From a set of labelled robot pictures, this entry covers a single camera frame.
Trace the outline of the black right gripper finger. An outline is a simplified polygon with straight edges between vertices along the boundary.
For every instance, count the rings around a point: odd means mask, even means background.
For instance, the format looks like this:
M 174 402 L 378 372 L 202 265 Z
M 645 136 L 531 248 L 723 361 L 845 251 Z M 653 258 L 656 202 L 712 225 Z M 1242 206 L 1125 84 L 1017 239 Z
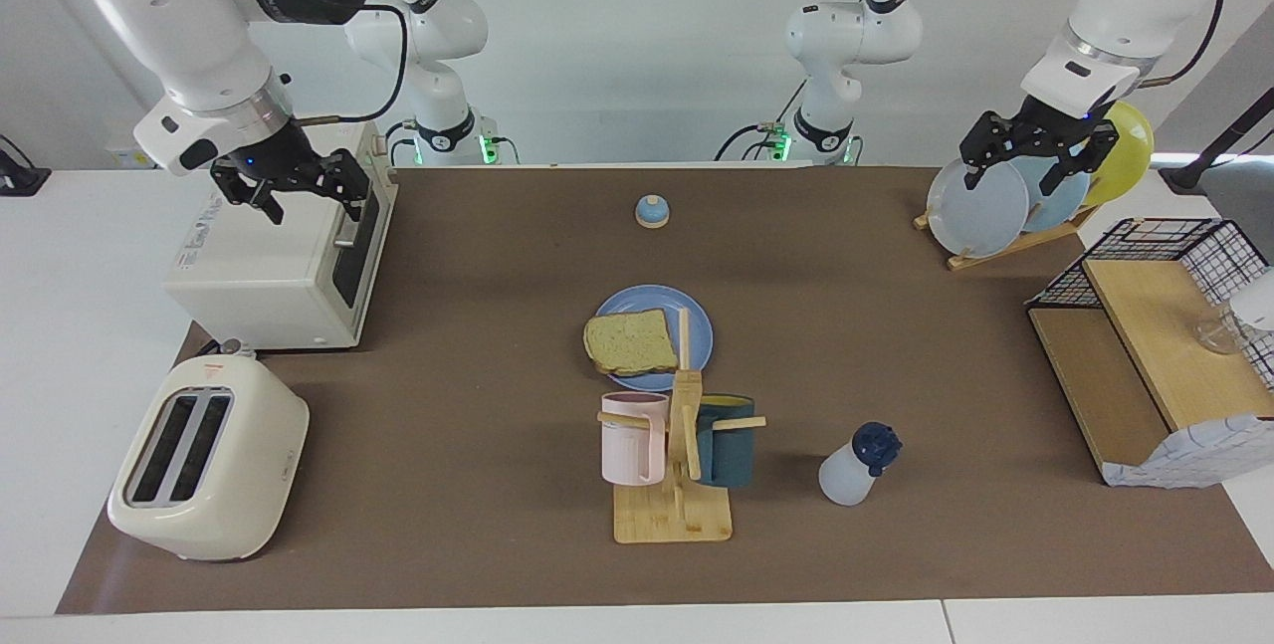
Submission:
M 321 195 L 340 203 L 350 221 L 362 219 L 369 179 L 350 150 L 334 150 L 321 159 Z
M 261 212 L 273 224 L 283 223 L 284 209 L 274 196 L 273 179 L 251 184 L 241 175 L 211 175 L 211 179 L 231 205 L 248 205 Z

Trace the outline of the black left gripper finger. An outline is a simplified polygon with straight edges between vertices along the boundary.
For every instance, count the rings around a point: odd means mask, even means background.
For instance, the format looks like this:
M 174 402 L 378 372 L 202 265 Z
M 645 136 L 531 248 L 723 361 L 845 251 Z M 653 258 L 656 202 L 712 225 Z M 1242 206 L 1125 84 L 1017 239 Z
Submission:
M 1111 121 L 1096 122 L 1087 136 L 1074 143 L 1069 143 L 1064 136 L 1049 136 L 1045 140 L 1045 154 L 1055 157 L 1056 163 L 1041 179 L 1041 194 L 1050 196 L 1066 179 L 1096 172 L 1116 144 L 1119 144 L 1119 128 Z
M 991 166 L 1013 159 L 1018 143 L 1026 134 L 1026 122 L 1014 117 L 982 116 L 970 128 L 959 144 L 964 165 L 964 189 L 973 190 Z

